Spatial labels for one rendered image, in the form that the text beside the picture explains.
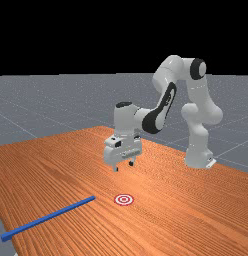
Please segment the long blue stick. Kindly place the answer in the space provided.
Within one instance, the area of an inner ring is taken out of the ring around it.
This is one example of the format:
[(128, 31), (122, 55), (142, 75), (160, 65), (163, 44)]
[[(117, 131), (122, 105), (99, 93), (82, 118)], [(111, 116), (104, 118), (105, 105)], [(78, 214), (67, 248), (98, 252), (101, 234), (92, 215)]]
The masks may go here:
[(13, 229), (11, 231), (5, 232), (4, 234), (2, 234), (0, 236), (1, 241), (2, 242), (7, 242), (7, 241), (11, 240), (13, 236), (15, 236), (15, 235), (17, 235), (17, 234), (19, 234), (21, 232), (24, 232), (24, 231), (26, 231), (28, 229), (31, 229), (31, 228), (39, 225), (39, 224), (42, 224), (42, 223), (44, 223), (46, 221), (49, 221), (49, 220), (51, 220), (51, 219), (53, 219), (55, 217), (58, 217), (58, 216), (60, 216), (60, 215), (62, 215), (64, 213), (67, 213), (67, 212), (69, 212), (71, 210), (74, 210), (74, 209), (76, 209), (76, 208), (78, 208), (80, 206), (83, 206), (83, 205), (85, 205), (85, 204), (87, 204), (87, 203), (89, 203), (91, 201), (94, 201), (95, 199), (96, 199), (95, 196), (90, 196), (88, 198), (80, 200), (79, 202), (76, 202), (76, 203), (71, 204), (69, 206), (66, 206), (66, 207), (64, 207), (62, 209), (59, 209), (59, 210), (57, 210), (57, 211), (55, 211), (53, 213), (50, 213), (50, 214), (48, 214), (46, 216), (43, 216), (43, 217), (38, 218), (36, 220), (33, 220), (32, 222), (24, 224), (24, 225), (22, 225), (22, 226), (20, 226), (18, 228), (15, 228), (15, 229)]

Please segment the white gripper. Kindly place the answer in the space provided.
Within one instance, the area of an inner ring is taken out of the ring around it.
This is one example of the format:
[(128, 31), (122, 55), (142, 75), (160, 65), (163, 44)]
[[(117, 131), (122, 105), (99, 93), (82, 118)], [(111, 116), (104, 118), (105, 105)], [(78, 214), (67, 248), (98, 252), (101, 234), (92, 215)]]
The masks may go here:
[(118, 163), (129, 159), (129, 166), (134, 166), (135, 158), (142, 154), (142, 141), (138, 133), (117, 137), (110, 136), (104, 141), (104, 162), (114, 166), (118, 172)]

